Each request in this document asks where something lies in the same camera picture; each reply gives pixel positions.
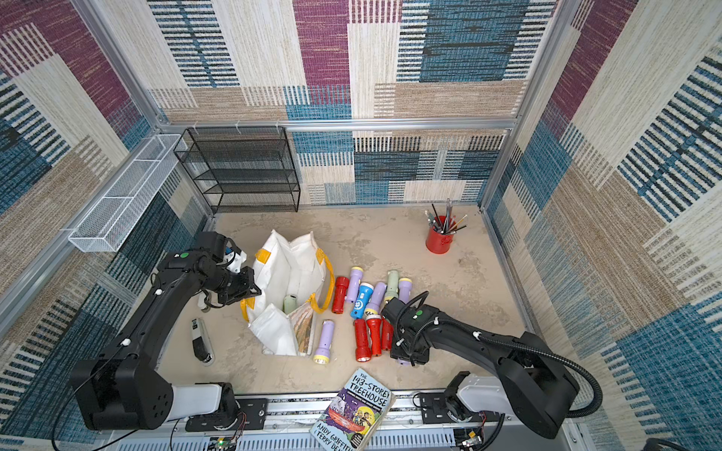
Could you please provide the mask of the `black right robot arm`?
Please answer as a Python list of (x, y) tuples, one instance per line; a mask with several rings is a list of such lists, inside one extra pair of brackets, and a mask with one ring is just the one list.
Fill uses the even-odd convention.
[(474, 327), (427, 304), (428, 296), (423, 292), (409, 302), (394, 298), (382, 308), (382, 318), (394, 328), (392, 358), (423, 366), (432, 350), (446, 351), (488, 371), (502, 388), (493, 395), (478, 377), (459, 372), (444, 392), (444, 411), (451, 420), (467, 422), (481, 413), (512, 415), (537, 435), (553, 439), (565, 420), (593, 415), (602, 407), (599, 381), (551, 351), (539, 336), (505, 336)]

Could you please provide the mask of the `white tote bag yellow handles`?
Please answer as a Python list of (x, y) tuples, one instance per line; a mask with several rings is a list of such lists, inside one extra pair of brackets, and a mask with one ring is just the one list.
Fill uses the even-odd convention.
[[(252, 265), (261, 295), (242, 302), (251, 333), (262, 352), (276, 356), (312, 354), (318, 316), (331, 304), (334, 271), (313, 233), (292, 241), (272, 231)], [(283, 312), (283, 300), (295, 295), (298, 308)]]

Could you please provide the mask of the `green flashlight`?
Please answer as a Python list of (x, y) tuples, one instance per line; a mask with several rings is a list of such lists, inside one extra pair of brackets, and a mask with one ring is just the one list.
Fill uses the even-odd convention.
[(291, 315), (298, 308), (298, 300), (295, 295), (289, 294), (283, 300), (283, 312)]
[(399, 296), (400, 274), (397, 270), (390, 270), (387, 273), (387, 289), (385, 290), (386, 302)]

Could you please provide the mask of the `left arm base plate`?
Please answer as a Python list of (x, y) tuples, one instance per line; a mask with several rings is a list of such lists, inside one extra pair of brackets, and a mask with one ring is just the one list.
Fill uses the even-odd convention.
[(191, 416), (185, 423), (186, 432), (235, 432), (262, 430), (267, 414), (267, 398), (237, 398), (231, 406), (221, 405), (215, 413)]

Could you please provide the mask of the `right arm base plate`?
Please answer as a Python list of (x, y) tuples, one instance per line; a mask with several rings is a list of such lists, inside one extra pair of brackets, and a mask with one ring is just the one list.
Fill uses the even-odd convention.
[(420, 412), (424, 425), (470, 424), (480, 425), (484, 421), (496, 422), (499, 413), (463, 411), (458, 415), (447, 406), (446, 397), (442, 392), (419, 392), (412, 396), (414, 407)]

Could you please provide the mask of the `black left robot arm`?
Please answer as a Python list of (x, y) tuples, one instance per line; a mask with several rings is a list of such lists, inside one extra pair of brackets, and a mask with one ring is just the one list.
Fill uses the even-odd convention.
[(168, 254), (152, 288), (96, 359), (78, 362), (70, 385), (89, 430), (155, 430), (167, 421), (197, 417), (228, 428), (240, 414), (230, 383), (174, 385), (156, 370), (177, 319), (199, 294), (214, 293), (210, 308), (261, 295), (254, 271), (233, 239), (202, 232), (188, 250)]

